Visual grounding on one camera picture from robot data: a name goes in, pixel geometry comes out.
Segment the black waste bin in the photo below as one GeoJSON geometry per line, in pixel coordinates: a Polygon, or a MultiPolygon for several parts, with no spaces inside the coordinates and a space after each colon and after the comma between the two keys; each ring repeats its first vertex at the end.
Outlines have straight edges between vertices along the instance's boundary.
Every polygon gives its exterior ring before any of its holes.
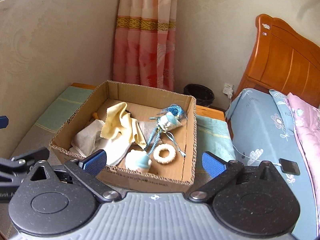
{"type": "Polygon", "coordinates": [[[196,104],[204,107],[210,106],[215,99],[211,89],[196,83],[187,84],[183,89],[183,94],[193,96],[196,99],[196,104]]]}

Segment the blue white plush toy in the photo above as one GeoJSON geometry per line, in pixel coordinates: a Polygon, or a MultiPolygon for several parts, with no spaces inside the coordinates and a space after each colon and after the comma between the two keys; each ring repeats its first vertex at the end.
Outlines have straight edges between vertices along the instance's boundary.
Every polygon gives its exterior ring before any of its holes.
{"type": "Polygon", "coordinates": [[[152,160],[145,151],[131,150],[125,158],[125,168],[131,171],[147,173],[152,160]]]}

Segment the blue floral bed sheet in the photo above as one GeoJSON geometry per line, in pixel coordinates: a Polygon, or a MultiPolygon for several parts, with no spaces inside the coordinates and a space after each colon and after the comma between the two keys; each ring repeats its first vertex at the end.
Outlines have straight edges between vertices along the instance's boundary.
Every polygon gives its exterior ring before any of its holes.
{"type": "Polygon", "coordinates": [[[280,171],[280,158],[298,164],[299,176],[281,172],[300,204],[300,217],[293,234],[297,239],[316,239],[319,209],[287,96],[273,89],[267,93],[243,89],[231,103],[226,118],[231,123],[235,156],[245,165],[258,166],[268,160],[280,171]]]}

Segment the black smartphone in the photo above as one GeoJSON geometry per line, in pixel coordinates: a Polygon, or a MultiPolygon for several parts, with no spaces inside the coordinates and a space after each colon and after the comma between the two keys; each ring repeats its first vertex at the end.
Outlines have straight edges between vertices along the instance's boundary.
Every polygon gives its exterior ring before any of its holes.
{"type": "Polygon", "coordinates": [[[279,163],[280,163],[281,171],[283,173],[292,174],[295,176],[300,175],[300,169],[296,162],[280,158],[279,163]]]}

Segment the white cloth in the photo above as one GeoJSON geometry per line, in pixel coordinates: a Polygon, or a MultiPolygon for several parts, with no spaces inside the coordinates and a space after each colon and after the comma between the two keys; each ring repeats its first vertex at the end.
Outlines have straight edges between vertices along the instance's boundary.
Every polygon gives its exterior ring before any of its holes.
{"type": "Polygon", "coordinates": [[[131,144],[128,142],[108,141],[107,143],[100,145],[99,149],[106,152],[106,165],[116,166],[125,157],[130,146],[131,144]]]}

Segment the cream hair scrunchie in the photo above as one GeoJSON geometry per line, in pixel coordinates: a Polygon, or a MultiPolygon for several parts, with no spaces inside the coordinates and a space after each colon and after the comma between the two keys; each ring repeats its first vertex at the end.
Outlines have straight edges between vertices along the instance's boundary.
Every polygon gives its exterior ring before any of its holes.
{"type": "Polygon", "coordinates": [[[169,164],[174,161],[176,150],[170,144],[160,144],[153,152],[153,158],[160,164],[169,164]]]}

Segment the pink floral quilt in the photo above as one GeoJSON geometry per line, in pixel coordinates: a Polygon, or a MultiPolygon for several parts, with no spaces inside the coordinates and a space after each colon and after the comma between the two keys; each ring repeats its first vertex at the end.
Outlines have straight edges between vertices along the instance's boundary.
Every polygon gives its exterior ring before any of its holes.
{"type": "Polygon", "coordinates": [[[292,93],[287,95],[293,111],[297,138],[311,172],[319,209],[319,109],[292,93]]]}

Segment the grey lace sachet pillow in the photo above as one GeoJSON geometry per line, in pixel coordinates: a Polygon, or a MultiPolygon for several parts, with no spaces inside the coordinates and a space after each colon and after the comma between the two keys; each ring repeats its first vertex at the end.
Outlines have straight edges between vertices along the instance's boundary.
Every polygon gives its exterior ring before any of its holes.
{"type": "Polygon", "coordinates": [[[148,139],[155,128],[155,122],[137,121],[135,142],[141,149],[145,149],[147,147],[148,139]]]}

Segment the floral pouch with teal cord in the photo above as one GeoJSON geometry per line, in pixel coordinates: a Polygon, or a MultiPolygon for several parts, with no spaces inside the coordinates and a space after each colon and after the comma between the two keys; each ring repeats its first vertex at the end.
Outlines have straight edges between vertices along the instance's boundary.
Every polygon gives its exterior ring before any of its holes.
{"type": "Polygon", "coordinates": [[[185,157],[186,154],[180,149],[178,143],[175,140],[172,130],[182,127],[187,120],[187,115],[181,106],[177,104],[172,104],[167,108],[164,108],[160,111],[157,116],[151,117],[150,120],[156,120],[156,126],[149,136],[145,149],[147,150],[147,155],[151,155],[155,150],[158,141],[161,137],[161,134],[165,134],[169,140],[174,143],[176,150],[180,152],[182,157],[185,157]]]}

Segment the pink patterned curtain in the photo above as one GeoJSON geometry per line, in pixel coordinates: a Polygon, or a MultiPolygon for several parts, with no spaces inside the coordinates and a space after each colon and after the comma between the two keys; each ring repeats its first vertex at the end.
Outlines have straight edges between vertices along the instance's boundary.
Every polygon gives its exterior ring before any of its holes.
{"type": "Polygon", "coordinates": [[[174,88],[177,0],[120,0],[113,80],[174,88]]]}

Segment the orange finger cot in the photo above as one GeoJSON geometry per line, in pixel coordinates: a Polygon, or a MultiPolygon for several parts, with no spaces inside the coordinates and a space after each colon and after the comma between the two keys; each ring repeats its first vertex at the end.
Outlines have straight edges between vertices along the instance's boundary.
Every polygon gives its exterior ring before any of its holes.
{"type": "Polygon", "coordinates": [[[95,120],[99,120],[99,116],[96,112],[92,113],[92,117],[95,119],[95,120]]]}

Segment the open cardboard box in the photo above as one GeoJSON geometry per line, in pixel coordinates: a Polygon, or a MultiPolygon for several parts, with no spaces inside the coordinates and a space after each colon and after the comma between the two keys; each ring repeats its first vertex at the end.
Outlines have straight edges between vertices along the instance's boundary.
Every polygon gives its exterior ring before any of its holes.
{"type": "Polygon", "coordinates": [[[144,192],[186,192],[196,166],[196,101],[158,88],[105,81],[50,141],[61,162],[84,159],[99,149],[107,155],[98,178],[144,192]],[[181,124],[148,143],[165,109],[183,110],[181,124]]]}

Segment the wooden bed headboard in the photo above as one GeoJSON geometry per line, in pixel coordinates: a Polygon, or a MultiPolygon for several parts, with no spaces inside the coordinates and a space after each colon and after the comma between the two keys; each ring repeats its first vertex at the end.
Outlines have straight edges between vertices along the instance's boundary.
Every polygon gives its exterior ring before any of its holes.
{"type": "Polygon", "coordinates": [[[255,26],[256,42],[234,96],[245,88],[274,89],[319,107],[319,46],[280,18],[260,14],[255,26]]]}

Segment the white wall socket with charger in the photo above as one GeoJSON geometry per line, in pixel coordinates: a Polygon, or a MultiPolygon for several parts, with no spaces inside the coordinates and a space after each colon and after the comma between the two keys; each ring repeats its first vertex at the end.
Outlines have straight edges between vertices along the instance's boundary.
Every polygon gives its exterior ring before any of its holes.
{"type": "Polygon", "coordinates": [[[233,97],[233,90],[234,86],[230,83],[225,83],[224,84],[224,88],[222,90],[223,94],[225,94],[229,99],[231,99],[233,97]]]}

